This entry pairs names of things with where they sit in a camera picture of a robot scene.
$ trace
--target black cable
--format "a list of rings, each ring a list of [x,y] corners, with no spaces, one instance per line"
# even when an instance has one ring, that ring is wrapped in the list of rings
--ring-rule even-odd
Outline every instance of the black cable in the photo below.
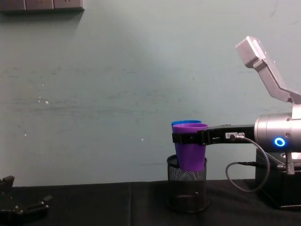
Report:
[[[237,162],[230,163],[230,164],[226,167],[226,176],[227,176],[228,180],[231,182],[231,184],[233,184],[233,185],[234,185],[236,188],[238,188],[239,190],[241,190],[241,191],[243,191],[243,192],[257,192],[258,190],[260,190],[260,189],[264,186],[264,184],[265,184],[265,183],[267,182],[267,180],[268,180],[269,172],[270,172],[269,158],[268,158],[267,154],[265,153],[265,151],[263,150],[263,148],[260,147],[260,145],[259,145],[258,143],[256,143],[255,141],[253,141],[253,140],[251,140],[251,139],[249,139],[249,138],[246,138],[246,137],[236,137],[236,139],[246,140],[246,141],[248,141],[248,142],[254,144],[256,147],[258,147],[258,149],[262,152],[262,154],[263,154],[265,160],[267,161],[267,172],[266,172],[266,175],[265,175],[263,181],[262,181],[256,188],[251,189],[251,190],[249,190],[249,189],[244,189],[244,188],[238,186],[237,184],[235,184],[235,183],[233,182],[233,180],[229,177],[228,169],[229,169],[230,166],[236,165],[236,164],[241,164],[241,165],[253,165],[252,162],[251,162],[250,164],[248,164],[247,162],[245,163],[245,162],[238,162],[238,161],[237,161]]]

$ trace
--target wall socket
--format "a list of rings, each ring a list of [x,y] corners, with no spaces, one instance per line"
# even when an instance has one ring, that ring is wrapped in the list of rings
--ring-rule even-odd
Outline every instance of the wall socket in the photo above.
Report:
[[[0,0],[0,11],[23,11],[25,0]]]
[[[25,0],[26,10],[53,9],[53,0]]]
[[[55,8],[83,8],[82,0],[53,0]]]

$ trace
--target black mesh cup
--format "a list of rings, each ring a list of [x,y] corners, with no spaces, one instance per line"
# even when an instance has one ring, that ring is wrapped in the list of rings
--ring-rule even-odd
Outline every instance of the black mesh cup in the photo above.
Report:
[[[206,196],[206,163],[201,171],[190,172],[179,168],[176,155],[167,159],[168,163],[168,189],[167,205],[170,209],[195,213],[208,207]]]

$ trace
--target black tablecloth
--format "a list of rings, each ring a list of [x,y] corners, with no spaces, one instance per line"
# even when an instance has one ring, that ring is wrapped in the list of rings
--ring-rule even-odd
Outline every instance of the black tablecloth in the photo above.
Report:
[[[246,186],[243,180],[237,180]],[[179,214],[166,207],[167,182],[16,187],[24,203],[50,194],[49,215],[28,226],[297,226],[301,212],[276,210],[226,180],[208,181],[209,207]]]

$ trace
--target plastic cup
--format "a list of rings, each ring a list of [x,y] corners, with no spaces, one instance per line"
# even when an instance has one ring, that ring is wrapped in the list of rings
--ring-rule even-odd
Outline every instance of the plastic cup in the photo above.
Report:
[[[207,129],[202,123],[185,123],[173,125],[174,133],[196,133]],[[180,169],[184,171],[201,171],[205,165],[206,146],[198,144],[175,144]]]
[[[174,128],[173,128],[174,125],[177,125],[177,124],[186,124],[186,123],[202,123],[202,122],[201,122],[200,120],[181,120],[181,121],[173,121],[173,122],[171,123],[171,128],[172,128],[172,130],[173,130],[173,133],[174,133]],[[177,145],[175,144],[174,147],[175,147],[175,153],[176,153],[176,155],[178,155]]]

